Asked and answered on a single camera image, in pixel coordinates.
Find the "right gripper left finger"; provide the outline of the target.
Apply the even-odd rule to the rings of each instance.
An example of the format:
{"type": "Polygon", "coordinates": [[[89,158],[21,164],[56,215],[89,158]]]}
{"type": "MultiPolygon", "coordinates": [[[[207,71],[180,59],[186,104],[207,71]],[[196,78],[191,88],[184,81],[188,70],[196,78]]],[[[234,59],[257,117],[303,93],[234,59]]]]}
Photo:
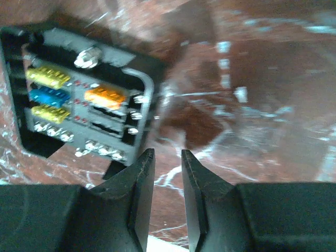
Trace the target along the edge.
{"type": "Polygon", "coordinates": [[[83,191],[79,251],[146,251],[154,170],[155,152],[147,149],[123,171],[83,191]]]}

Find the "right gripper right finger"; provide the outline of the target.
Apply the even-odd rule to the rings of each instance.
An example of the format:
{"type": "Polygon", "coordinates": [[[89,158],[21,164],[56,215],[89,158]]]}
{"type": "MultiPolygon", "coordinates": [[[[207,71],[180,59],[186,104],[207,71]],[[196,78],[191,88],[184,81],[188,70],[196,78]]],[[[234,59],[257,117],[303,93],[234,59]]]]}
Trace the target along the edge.
{"type": "Polygon", "coordinates": [[[189,150],[181,153],[190,251],[251,251],[252,238],[237,187],[189,150]]]}

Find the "black fuse box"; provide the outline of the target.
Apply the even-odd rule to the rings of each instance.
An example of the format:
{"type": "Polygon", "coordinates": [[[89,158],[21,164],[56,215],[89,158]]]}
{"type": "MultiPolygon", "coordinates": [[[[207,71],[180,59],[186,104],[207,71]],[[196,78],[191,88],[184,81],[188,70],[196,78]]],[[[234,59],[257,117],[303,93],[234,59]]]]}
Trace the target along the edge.
{"type": "Polygon", "coordinates": [[[78,157],[98,155],[117,167],[137,158],[156,107],[164,63],[48,23],[2,27],[1,62],[26,151],[48,158],[71,145],[78,157]],[[60,124],[31,113],[43,104],[32,101],[29,92],[44,86],[27,79],[25,72],[41,66],[71,77],[60,88],[70,94],[61,107],[70,116],[60,124]],[[127,99],[120,109],[84,99],[85,91],[99,86],[124,93],[127,99]]]}

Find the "blue blade fuse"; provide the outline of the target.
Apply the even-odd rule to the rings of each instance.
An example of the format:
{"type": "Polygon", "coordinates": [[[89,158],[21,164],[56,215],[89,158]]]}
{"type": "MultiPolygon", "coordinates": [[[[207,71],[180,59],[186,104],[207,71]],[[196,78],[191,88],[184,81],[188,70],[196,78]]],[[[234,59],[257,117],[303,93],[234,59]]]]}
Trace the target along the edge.
{"type": "Polygon", "coordinates": [[[29,92],[29,98],[34,102],[61,108],[62,105],[70,99],[70,94],[61,89],[54,90],[41,87],[39,89],[32,89],[29,92]]]}

